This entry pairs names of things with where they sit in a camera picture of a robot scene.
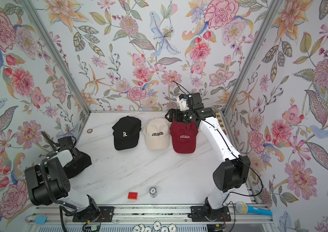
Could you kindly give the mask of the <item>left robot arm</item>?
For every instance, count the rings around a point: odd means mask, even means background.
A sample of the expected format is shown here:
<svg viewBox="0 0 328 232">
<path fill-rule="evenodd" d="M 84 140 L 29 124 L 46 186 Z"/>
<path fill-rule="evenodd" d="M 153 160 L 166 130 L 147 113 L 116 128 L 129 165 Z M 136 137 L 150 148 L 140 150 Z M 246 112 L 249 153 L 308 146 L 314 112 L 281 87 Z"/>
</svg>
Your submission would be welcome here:
<svg viewBox="0 0 328 232">
<path fill-rule="evenodd" d="M 95 200 L 71 187 L 70 179 L 91 166 L 90 156 L 76 148 L 76 139 L 66 136 L 54 142 L 42 131 L 52 151 L 40 164 L 25 170 L 25 180 L 31 203 L 40 206 L 58 205 L 67 216 L 91 220 L 100 214 Z"/>
</svg>

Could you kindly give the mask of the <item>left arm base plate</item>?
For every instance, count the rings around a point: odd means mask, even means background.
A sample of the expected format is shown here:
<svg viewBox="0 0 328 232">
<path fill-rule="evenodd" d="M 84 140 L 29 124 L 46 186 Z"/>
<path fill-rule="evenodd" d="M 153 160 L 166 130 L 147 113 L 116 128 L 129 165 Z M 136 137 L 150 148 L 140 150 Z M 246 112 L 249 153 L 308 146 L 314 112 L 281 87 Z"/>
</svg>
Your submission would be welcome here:
<svg viewBox="0 0 328 232">
<path fill-rule="evenodd" d="M 114 215 L 113 206 L 99 206 L 98 210 L 94 208 L 86 208 L 85 210 L 76 213 L 73 216 L 73 222 L 92 222 L 95 219 L 95 222 L 112 222 Z"/>
</svg>

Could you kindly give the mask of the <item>cream cap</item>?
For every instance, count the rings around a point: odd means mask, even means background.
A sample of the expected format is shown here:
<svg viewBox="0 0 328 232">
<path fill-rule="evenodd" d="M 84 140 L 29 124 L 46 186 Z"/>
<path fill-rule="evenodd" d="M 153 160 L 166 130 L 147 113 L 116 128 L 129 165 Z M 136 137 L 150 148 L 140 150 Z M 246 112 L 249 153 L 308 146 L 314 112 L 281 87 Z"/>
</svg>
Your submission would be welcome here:
<svg viewBox="0 0 328 232">
<path fill-rule="evenodd" d="M 149 150 L 169 147 L 169 126 L 170 123 L 166 119 L 153 119 L 144 126 L 143 134 Z"/>
</svg>

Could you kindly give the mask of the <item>black cap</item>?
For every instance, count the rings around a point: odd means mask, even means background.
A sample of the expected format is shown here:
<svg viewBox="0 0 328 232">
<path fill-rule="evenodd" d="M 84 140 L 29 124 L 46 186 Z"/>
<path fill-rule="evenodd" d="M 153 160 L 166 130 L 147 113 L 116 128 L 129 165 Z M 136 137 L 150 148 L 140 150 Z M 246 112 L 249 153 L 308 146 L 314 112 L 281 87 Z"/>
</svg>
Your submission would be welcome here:
<svg viewBox="0 0 328 232">
<path fill-rule="evenodd" d="M 118 151 L 132 149 L 137 146 L 141 131 L 141 120 L 126 116 L 120 118 L 112 127 L 114 148 Z"/>
<path fill-rule="evenodd" d="M 71 148 L 68 151 L 72 159 L 63 166 L 63 169 L 67 177 L 72 179 L 91 166 L 92 161 L 88 154 L 79 151 L 77 148 Z"/>
</svg>

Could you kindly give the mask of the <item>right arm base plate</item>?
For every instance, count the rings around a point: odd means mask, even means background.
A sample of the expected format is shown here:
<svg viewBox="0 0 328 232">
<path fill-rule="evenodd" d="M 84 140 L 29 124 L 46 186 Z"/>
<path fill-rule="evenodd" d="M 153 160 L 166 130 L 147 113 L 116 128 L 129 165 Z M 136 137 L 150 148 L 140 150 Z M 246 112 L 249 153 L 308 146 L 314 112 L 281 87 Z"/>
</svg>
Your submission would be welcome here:
<svg viewBox="0 0 328 232">
<path fill-rule="evenodd" d="M 188 217 L 192 222 L 230 222 L 231 215 L 228 207 L 217 210 L 205 206 L 191 206 Z"/>
</svg>

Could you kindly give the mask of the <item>poker chips row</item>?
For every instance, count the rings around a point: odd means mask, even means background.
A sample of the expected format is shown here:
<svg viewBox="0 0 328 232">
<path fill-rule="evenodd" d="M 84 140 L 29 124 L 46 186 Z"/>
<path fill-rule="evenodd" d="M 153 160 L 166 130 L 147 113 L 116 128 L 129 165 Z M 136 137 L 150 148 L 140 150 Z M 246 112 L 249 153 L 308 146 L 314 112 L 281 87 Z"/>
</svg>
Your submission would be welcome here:
<svg viewBox="0 0 328 232">
<path fill-rule="evenodd" d="M 152 225 L 145 225 L 143 223 L 135 225 L 131 232 L 178 232 L 175 224 L 163 225 L 159 221 L 155 221 Z"/>
</svg>

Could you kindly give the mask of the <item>blue sticky note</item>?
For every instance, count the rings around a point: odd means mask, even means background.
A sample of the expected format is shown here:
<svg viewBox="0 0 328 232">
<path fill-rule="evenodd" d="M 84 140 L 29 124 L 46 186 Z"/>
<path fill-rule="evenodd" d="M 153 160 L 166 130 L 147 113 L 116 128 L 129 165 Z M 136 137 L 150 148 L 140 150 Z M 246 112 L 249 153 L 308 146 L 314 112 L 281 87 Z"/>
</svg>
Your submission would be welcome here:
<svg viewBox="0 0 328 232">
<path fill-rule="evenodd" d="M 46 221 L 47 221 L 47 217 L 38 216 L 38 217 L 35 218 L 34 223 L 35 224 L 45 224 Z"/>
</svg>

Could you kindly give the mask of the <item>blue microphone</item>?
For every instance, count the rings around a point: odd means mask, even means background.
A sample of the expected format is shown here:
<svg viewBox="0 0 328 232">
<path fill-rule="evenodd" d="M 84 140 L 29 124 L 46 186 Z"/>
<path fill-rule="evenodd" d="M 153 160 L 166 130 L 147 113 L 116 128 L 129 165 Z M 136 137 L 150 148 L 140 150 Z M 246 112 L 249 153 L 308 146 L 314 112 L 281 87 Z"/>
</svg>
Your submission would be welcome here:
<svg viewBox="0 0 328 232">
<path fill-rule="evenodd" d="M 273 215 L 271 211 L 249 206 L 242 202 L 237 202 L 235 208 L 241 214 L 251 213 L 251 214 L 259 214 L 259 215 L 266 215 L 266 216 Z"/>
</svg>

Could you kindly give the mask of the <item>red plastic block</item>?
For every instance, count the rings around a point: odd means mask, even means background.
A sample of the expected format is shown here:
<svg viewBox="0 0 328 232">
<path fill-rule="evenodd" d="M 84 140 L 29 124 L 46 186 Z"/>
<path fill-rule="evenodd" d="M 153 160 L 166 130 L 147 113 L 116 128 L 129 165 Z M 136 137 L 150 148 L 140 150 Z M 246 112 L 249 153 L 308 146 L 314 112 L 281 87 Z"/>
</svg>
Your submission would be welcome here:
<svg viewBox="0 0 328 232">
<path fill-rule="evenodd" d="M 127 198 L 129 200 L 137 200 L 138 199 L 138 193 L 137 192 L 129 192 Z"/>
</svg>

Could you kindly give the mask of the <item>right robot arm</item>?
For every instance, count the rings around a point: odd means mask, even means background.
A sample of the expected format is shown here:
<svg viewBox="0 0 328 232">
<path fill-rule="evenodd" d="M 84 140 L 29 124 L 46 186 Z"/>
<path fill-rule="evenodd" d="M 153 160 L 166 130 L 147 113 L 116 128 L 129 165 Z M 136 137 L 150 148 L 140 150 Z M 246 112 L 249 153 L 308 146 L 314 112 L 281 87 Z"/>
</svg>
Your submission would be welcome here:
<svg viewBox="0 0 328 232">
<path fill-rule="evenodd" d="M 180 94 L 176 101 L 180 108 L 168 110 L 165 118 L 171 123 L 182 123 L 185 126 L 194 123 L 196 128 L 205 134 L 220 158 L 220 165 L 213 172 L 215 188 L 203 205 L 205 216 L 214 221 L 217 216 L 223 214 L 230 195 L 247 197 L 236 190 L 246 183 L 249 171 L 254 170 L 251 168 L 249 157 L 241 156 L 221 129 L 215 111 L 204 107 L 199 93 Z"/>
</svg>

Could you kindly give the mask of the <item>aluminium front rail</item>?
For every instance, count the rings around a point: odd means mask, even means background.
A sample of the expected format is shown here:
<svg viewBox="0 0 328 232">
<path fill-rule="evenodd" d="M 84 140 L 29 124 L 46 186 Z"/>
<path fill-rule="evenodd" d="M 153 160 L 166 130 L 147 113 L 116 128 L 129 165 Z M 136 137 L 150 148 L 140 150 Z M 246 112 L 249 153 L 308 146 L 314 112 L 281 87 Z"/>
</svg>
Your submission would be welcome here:
<svg viewBox="0 0 328 232">
<path fill-rule="evenodd" d="M 101 216 L 103 225 L 136 225 L 152 224 L 159 221 L 161 224 L 195 224 L 189 216 L 192 215 L 191 207 L 201 205 L 109 205 L 112 212 Z M 59 224 L 60 212 L 57 206 L 37 206 L 33 213 L 25 218 L 27 224 L 35 224 L 36 219 L 44 217 L 46 224 Z M 273 217 L 258 214 L 241 214 L 234 210 L 232 204 L 219 216 L 218 222 L 226 224 L 273 224 Z"/>
</svg>

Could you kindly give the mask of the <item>small glass jar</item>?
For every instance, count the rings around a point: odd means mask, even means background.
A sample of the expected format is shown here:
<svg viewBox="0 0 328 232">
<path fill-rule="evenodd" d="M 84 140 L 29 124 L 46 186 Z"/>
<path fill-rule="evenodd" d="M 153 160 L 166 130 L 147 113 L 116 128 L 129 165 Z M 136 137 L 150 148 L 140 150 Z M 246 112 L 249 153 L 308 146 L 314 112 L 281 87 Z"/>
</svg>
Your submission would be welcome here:
<svg viewBox="0 0 328 232">
<path fill-rule="evenodd" d="M 151 187 L 149 189 L 149 194 L 152 198 L 155 198 L 157 196 L 157 189 L 155 187 Z"/>
</svg>

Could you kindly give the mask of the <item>wooden chess board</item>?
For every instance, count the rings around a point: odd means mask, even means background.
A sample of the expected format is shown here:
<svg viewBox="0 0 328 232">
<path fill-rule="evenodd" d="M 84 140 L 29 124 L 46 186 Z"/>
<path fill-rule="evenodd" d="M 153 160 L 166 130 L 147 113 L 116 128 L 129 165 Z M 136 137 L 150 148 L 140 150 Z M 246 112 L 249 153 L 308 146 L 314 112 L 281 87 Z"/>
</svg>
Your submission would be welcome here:
<svg viewBox="0 0 328 232">
<path fill-rule="evenodd" d="M 222 131 L 227 135 L 227 131 L 226 131 L 226 128 L 225 128 L 225 124 L 223 122 L 223 119 L 222 119 L 222 116 L 220 114 L 220 112 L 216 112 L 216 117 L 217 117 L 217 120 L 219 122 L 219 125 L 220 125 L 220 128 L 222 129 Z"/>
</svg>

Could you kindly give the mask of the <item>red cap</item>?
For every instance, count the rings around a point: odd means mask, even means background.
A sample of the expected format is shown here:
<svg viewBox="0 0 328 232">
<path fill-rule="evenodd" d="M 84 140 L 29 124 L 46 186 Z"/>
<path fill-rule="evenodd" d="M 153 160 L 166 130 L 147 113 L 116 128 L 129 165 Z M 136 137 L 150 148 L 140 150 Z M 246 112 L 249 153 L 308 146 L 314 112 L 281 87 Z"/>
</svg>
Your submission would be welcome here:
<svg viewBox="0 0 328 232">
<path fill-rule="evenodd" d="M 179 154 L 192 154 L 196 150 L 198 129 L 195 122 L 173 122 L 170 127 L 173 149 Z"/>
</svg>

